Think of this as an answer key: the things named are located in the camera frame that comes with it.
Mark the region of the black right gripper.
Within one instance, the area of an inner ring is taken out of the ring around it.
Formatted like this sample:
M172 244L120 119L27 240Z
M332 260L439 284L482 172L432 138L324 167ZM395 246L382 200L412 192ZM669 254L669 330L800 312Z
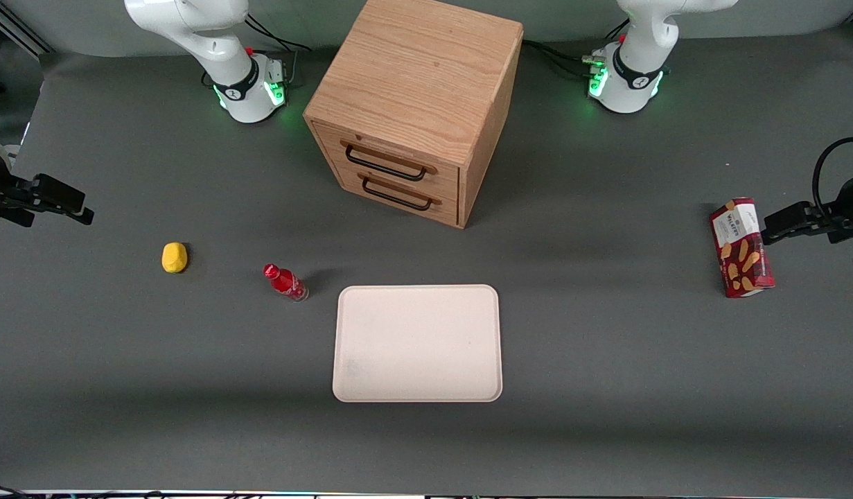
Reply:
M91 225L94 219L94 212L85 207L83 192L46 174L36 175L33 180L17 177L0 155L0 218L20 227L31 227L35 215L25 209L11 208L14 206L60 214L82 225Z

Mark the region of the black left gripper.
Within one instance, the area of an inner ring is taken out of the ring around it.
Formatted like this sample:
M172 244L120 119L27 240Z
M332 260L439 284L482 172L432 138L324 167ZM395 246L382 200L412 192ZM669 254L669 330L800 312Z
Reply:
M829 225L828 241L838 244L853 239L853 179L839 190L836 199L823 205ZM762 241L765 246L798 236L819 236L826 232L826 221L812 202L800 201L767 215Z

